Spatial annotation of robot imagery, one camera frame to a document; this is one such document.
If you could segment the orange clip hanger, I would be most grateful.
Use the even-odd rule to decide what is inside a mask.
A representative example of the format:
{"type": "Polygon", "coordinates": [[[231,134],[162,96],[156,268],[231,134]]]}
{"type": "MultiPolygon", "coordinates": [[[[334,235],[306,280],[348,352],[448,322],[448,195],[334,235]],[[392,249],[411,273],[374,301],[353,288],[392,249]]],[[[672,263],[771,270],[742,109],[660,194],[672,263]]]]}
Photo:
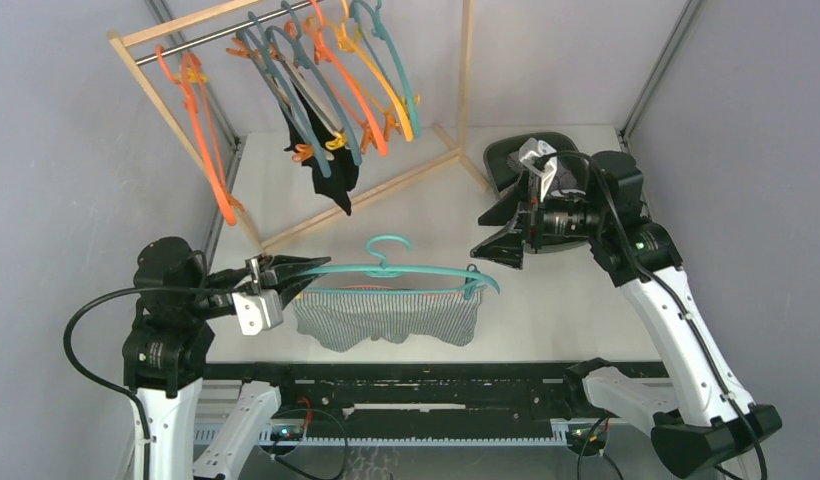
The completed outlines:
{"type": "Polygon", "coordinates": [[[173,73],[164,60],[163,51],[163,46],[157,44],[155,57],[167,79],[177,86],[183,95],[183,108],[188,114],[197,142],[196,149],[219,211],[228,225],[236,225],[239,215],[245,213],[245,208],[231,194],[227,185],[224,161],[210,111],[208,78],[195,54],[184,54],[179,63],[179,72],[173,73]]]}

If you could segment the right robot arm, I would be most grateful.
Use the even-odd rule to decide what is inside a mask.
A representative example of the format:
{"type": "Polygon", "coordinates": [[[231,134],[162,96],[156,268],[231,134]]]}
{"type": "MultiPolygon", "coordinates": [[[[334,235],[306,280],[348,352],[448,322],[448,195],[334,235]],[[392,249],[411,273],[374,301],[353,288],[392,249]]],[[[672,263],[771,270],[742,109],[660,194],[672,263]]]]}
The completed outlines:
{"type": "Polygon", "coordinates": [[[596,409],[646,434],[662,464],[686,478],[753,453],[769,475],[762,444],[782,427],[777,409],[756,402],[733,374],[691,292],[667,230],[643,211],[643,175],[620,151],[588,155],[525,147],[509,192],[479,217],[496,233],[476,259],[514,269],[528,252],[585,242],[595,262],[633,306],[672,390],[661,394],[601,358],[565,374],[564,402],[578,416],[596,409]]]}

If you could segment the teal hanger front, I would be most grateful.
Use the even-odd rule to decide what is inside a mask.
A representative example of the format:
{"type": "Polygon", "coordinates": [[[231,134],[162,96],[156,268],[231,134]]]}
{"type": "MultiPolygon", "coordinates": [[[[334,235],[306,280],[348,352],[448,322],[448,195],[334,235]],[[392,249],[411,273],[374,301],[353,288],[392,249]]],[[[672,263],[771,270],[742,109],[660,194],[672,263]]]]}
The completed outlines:
{"type": "Polygon", "coordinates": [[[416,293],[420,295],[437,295],[437,294],[461,294],[464,298],[471,298],[476,291],[483,291],[485,289],[492,289],[497,294],[501,293],[501,287],[497,280],[492,276],[481,272],[476,265],[469,264],[464,269],[440,267],[432,265],[413,265],[413,264],[395,264],[392,263],[388,256],[375,248],[375,245],[380,242],[397,242],[402,244],[407,251],[413,249],[413,244],[410,240],[402,235],[397,234],[381,234],[371,237],[365,244],[365,250],[368,255],[373,257],[375,263],[357,263],[357,264],[340,264],[340,265],[324,265],[310,268],[297,277],[310,276],[313,278],[321,278],[329,275],[363,275],[370,279],[396,279],[405,275],[423,275],[430,277],[455,277],[460,278],[462,282],[459,285],[454,285],[447,288],[398,288],[398,289],[378,289],[378,285],[373,285],[368,288],[368,291],[378,294],[398,294],[398,293],[416,293]]]}

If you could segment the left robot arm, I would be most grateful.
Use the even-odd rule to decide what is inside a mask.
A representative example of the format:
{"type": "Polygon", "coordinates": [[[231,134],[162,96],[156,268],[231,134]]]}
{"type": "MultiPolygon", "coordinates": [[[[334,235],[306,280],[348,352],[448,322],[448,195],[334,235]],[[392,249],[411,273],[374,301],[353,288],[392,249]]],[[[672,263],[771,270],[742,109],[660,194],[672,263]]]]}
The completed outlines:
{"type": "Polygon", "coordinates": [[[209,320],[234,317],[256,335],[282,324],[285,307],[318,278],[327,257],[259,254],[240,269],[210,272],[202,251],[164,237],[138,255],[136,316],[122,347],[123,381],[135,423],[136,479],[236,479],[272,415],[297,407],[297,388],[282,379],[247,380],[233,413],[199,458],[193,456],[209,320]]]}

